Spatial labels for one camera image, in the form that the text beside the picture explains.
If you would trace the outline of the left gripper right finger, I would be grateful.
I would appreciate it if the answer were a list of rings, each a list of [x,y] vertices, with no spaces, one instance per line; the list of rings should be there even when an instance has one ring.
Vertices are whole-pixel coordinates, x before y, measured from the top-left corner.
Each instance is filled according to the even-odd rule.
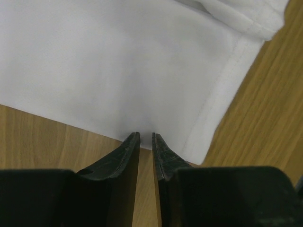
[[[192,167],[152,135],[164,227],[300,227],[303,193],[272,166]]]

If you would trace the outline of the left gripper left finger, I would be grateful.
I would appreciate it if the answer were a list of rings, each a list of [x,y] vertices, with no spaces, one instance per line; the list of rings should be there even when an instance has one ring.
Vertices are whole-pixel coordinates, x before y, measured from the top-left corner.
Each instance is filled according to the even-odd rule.
[[[140,134],[131,133],[92,165],[0,172],[3,227],[130,227],[133,222]]]

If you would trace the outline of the white t shirt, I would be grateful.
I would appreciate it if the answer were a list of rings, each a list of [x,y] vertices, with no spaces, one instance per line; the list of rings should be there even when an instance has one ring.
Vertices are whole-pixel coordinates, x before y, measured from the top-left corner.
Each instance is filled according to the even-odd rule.
[[[0,102],[201,164],[286,0],[3,0]]]

